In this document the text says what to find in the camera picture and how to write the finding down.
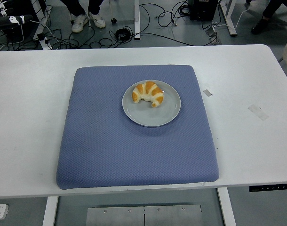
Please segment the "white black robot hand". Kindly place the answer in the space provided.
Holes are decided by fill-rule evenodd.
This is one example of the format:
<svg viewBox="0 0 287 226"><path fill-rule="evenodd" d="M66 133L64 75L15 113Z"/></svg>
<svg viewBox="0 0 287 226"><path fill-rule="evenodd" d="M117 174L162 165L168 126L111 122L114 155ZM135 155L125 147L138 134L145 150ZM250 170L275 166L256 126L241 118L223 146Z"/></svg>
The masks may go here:
<svg viewBox="0 0 287 226"><path fill-rule="evenodd" d="M0 30L16 28L33 19L31 14L17 9L14 0L0 0Z"/></svg>

